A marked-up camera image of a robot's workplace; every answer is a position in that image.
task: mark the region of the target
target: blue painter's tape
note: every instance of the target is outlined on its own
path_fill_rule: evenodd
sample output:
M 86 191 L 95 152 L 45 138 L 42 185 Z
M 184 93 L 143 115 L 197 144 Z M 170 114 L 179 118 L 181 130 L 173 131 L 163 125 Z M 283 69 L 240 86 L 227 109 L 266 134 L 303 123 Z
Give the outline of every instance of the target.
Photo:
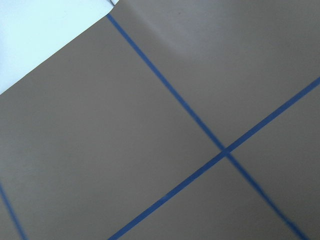
M 14 223 L 14 226 L 15 226 L 17 232 L 18 232 L 19 235 L 20 235 L 20 238 L 21 238 L 22 240 L 28 240 L 28 237 L 27 237 L 27 235 L 26 235 L 23 227 L 21 226 L 21 224 L 20 224 L 20 222 L 19 222 L 19 220 L 18 220 L 17 215 L 15 214 L 15 211 L 14 211 L 13 207 L 12 207 L 11 204 L 10 204 L 10 201 L 9 201 L 9 199 L 8 199 L 8 197 L 7 197 L 7 194 L 6 194 L 5 190 L 4 190 L 4 188 L 3 188 L 2 185 L 1 185 L 1 182 L 0 182 L 0 196 L 1 196 L 1 198 L 2 198 L 2 201 L 3 201 L 6 209 L 7 209 L 8 212 L 9 212 L 9 215 L 10 215 L 10 217 L 11 217 L 13 223 Z
M 218 138 L 210 131 L 206 124 L 200 119 L 200 117 L 192 110 L 189 104 L 183 99 L 183 97 L 175 90 L 175 88 L 168 82 L 168 80 L 163 76 L 163 74 L 157 69 L 157 67 L 149 60 L 149 58 L 142 52 L 142 50 L 137 46 L 137 44 L 130 38 L 130 36 L 123 30 L 123 28 L 117 23 L 117 21 L 108 14 L 106 16 L 110 22 L 115 26 L 115 28 L 121 33 L 121 35 L 127 40 L 131 47 L 136 51 L 136 53 L 142 58 L 142 60 L 147 64 L 147 66 L 153 71 L 153 73 L 160 79 L 160 81 L 166 86 L 166 88 L 172 93 L 175 99 L 182 105 L 182 107 L 189 113 L 189 115 L 194 119 L 194 121 L 202 128 L 202 130 L 208 135 L 208 137 L 218 146 L 219 149 L 224 149 L 223 144 L 218 140 Z
M 212 158 L 205 165 L 200 167 L 197 171 L 195 171 L 193 174 L 191 174 L 185 180 L 183 180 L 180 184 L 178 184 L 175 188 L 169 191 L 165 196 L 160 198 L 158 201 L 156 201 L 154 204 L 152 204 L 150 207 L 148 207 L 146 210 L 140 213 L 137 217 L 131 220 L 127 225 L 125 225 L 123 228 L 117 231 L 114 235 L 109 237 L 108 240 L 119 239 L 122 235 L 127 233 L 130 229 L 132 229 L 134 226 L 136 226 L 138 223 L 140 223 L 142 220 L 144 220 L 146 217 L 152 214 L 155 210 L 157 210 L 159 207 L 165 204 L 168 200 L 174 197 L 182 189 L 184 189 L 186 186 L 192 183 L 195 179 L 201 176 L 205 171 L 207 171 L 209 168 L 211 168 L 213 165 L 219 162 L 225 155 L 225 152 L 221 152 L 217 156 Z
M 236 141 L 234 141 L 230 146 L 228 146 L 226 149 L 231 152 L 237 147 L 239 147 L 243 142 L 245 142 L 248 138 L 250 138 L 252 135 L 254 135 L 256 132 L 261 130 L 264 126 L 266 126 L 268 123 L 270 123 L 273 119 L 278 117 L 280 114 L 282 114 L 285 110 L 290 108 L 293 104 L 298 102 L 302 97 L 307 95 L 309 92 L 311 92 L 313 89 L 315 89 L 317 86 L 320 85 L 320 77 L 318 77 L 316 80 L 311 82 L 308 86 L 306 86 L 304 89 L 302 89 L 300 92 L 298 92 L 296 95 L 294 95 L 292 98 L 290 98 L 288 101 L 286 101 L 284 104 L 282 104 L 280 107 L 278 107 L 275 111 L 270 113 L 267 117 L 265 117 L 263 120 L 261 120 L 258 124 L 256 124 L 253 128 L 251 128 L 249 131 L 247 131 L 245 134 L 243 134 L 241 137 L 239 137 Z

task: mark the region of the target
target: blue tape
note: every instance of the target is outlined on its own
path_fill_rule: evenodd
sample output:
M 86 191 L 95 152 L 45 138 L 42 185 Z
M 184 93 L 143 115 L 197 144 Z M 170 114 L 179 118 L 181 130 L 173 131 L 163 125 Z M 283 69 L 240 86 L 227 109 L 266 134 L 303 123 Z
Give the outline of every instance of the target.
M 0 182 L 0 195 L 1 195 L 2 201 L 3 201 L 6 209 L 8 210 L 8 213 L 9 213 L 9 215 L 11 217 L 11 220 L 13 221 L 13 223 L 15 225 L 15 228 L 18 231 L 21 239 L 22 240 L 28 240 L 27 235 L 26 235 L 24 229 L 22 228 L 22 226 L 21 226 L 21 224 L 20 224 L 20 222 L 18 220 L 17 215 L 15 214 L 15 211 L 14 211 L 13 207 L 10 204 L 10 201 L 9 201 L 7 195 L 6 195 L 6 192 L 5 192 L 4 188 L 1 185 L 1 182 Z
M 115 240 L 120 238 L 123 234 L 128 232 L 131 228 L 141 222 L 144 218 L 158 209 L 161 205 L 163 205 L 166 201 L 176 195 L 179 191 L 193 182 L 196 178 L 198 178 L 201 174 L 203 174 L 206 170 L 211 168 L 215 163 L 220 161 L 223 157 L 227 157 L 229 161 L 233 164 L 233 166 L 242 174 L 242 176 L 249 182 L 249 184 L 257 191 L 257 193 L 265 200 L 265 202 L 274 210 L 274 212 L 287 224 L 287 226 L 302 240 L 307 240 L 308 237 L 292 222 L 290 221 L 275 205 L 275 203 L 271 200 L 270 197 L 263 191 L 263 189 L 259 186 L 259 184 L 251 177 L 251 175 L 241 166 L 241 164 L 230 154 L 234 149 L 240 146 L 243 142 L 245 142 L 248 138 L 253 136 L 256 132 L 262 129 L 265 125 L 270 123 L 273 119 L 283 113 L 286 109 L 296 103 L 299 99 L 313 90 L 320 84 L 320 78 L 313 81 L 306 88 L 297 93 L 294 97 L 276 109 L 273 113 L 268 115 L 265 119 L 255 125 L 252 129 L 238 138 L 235 142 L 233 142 L 230 146 L 225 148 L 225 146 L 219 141 L 219 139 L 211 132 L 211 130 L 205 125 L 205 123 L 200 119 L 200 117 L 192 110 L 189 104 L 179 95 L 179 93 L 174 89 L 174 87 L 168 82 L 168 80 L 161 74 L 161 72 L 156 68 L 156 66 L 148 59 L 148 57 L 142 52 L 142 50 L 136 45 L 136 43 L 130 38 L 130 36 L 123 30 L 123 28 L 117 23 L 117 21 L 108 14 L 106 16 L 110 22 L 114 25 L 114 27 L 120 32 L 120 34 L 127 40 L 127 42 L 131 45 L 131 47 L 136 51 L 136 53 L 141 57 L 141 59 L 149 66 L 149 68 L 153 71 L 153 73 L 161 80 L 161 82 L 168 88 L 168 90 L 173 94 L 173 96 L 177 99 L 177 101 L 183 106 L 183 108 L 189 113 L 189 115 L 196 121 L 196 123 L 200 126 L 200 128 L 208 135 L 208 137 L 216 144 L 216 146 L 222 151 L 216 157 L 211 159 L 208 163 L 190 175 L 186 180 L 181 182 L 178 186 L 172 189 L 168 194 L 166 194 L 163 198 L 155 202 L 148 209 L 138 215 L 135 219 L 129 222 L 126 226 L 120 229 L 117 233 L 109 238 L 109 240 Z

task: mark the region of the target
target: gray surface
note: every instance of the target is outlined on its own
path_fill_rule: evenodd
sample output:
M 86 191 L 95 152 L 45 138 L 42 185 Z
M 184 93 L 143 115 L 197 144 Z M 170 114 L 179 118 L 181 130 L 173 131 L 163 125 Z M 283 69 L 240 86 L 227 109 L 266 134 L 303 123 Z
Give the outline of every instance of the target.
M 121 0 L 112 15 L 228 145 L 320 75 L 319 6 Z M 312 239 L 319 91 L 235 151 Z M 106 18 L 0 112 L 0 179 L 31 240 L 106 239 L 219 152 Z M 15 239 L 0 213 L 0 239 Z M 226 159 L 123 237 L 294 238 Z

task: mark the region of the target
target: white surface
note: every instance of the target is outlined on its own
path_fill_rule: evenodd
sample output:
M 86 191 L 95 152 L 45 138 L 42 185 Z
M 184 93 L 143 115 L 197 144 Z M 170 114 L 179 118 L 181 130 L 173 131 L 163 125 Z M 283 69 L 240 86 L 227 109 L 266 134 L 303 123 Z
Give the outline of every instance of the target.
M 107 0 L 1 0 L 0 94 L 111 9 Z

